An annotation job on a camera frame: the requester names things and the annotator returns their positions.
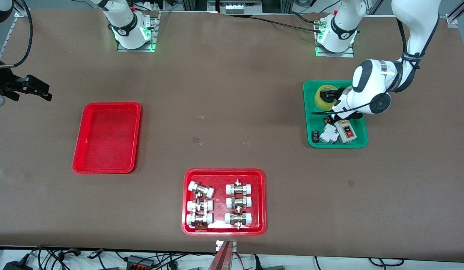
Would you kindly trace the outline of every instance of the red tray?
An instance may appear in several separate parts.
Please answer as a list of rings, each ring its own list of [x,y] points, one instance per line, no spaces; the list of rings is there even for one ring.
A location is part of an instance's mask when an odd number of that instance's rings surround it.
[[[137,102],[87,104],[72,170],[79,174],[129,173],[136,162],[140,112]]]
[[[225,223],[227,209],[225,199],[230,195],[225,194],[225,185],[235,183],[239,179],[242,184],[251,184],[252,206],[244,209],[252,214],[252,223],[242,226],[240,229]],[[187,225],[185,218],[187,201],[193,200],[196,195],[188,190],[191,181],[200,182],[202,186],[215,188],[212,200],[214,202],[214,223],[206,229],[194,229]],[[182,197],[182,231],[188,236],[259,236],[265,232],[265,175],[260,169],[190,169],[184,177],[184,196]]]

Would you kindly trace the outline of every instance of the yellow tape roll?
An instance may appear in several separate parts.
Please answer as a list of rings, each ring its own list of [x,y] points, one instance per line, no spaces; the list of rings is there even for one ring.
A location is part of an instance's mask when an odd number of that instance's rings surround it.
[[[333,102],[326,102],[323,99],[321,99],[321,91],[323,89],[330,88],[332,90],[337,90],[337,87],[330,85],[330,84],[324,84],[323,86],[319,87],[317,89],[316,95],[314,96],[314,103],[316,104],[317,108],[323,110],[323,111],[328,111],[332,106],[335,104],[335,100]]]

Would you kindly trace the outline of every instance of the brown table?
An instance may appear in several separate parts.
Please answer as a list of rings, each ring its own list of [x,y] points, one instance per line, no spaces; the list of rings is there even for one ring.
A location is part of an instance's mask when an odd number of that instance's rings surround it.
[[[210,252],[220,238],[243,253],[464,261],[464,47],[444,20],[411,87],[366,116],[367,147],[341,150],[307,143],[302,84],[397,59],[393,18],[363,20],[355,58],[325,58],[311,33],[220,14],[171,14],[148,54],[116,52],[99,10],[32,14],[32,51],[14,72],[49,83],[54,97],[0,108],[0,244]],[[19,60],[27,41],[20,19],[2,60]],[[142,104],[132,173],[72,172],[93,101]],[[265,234],[184,235],[192,167],[262,169]]]

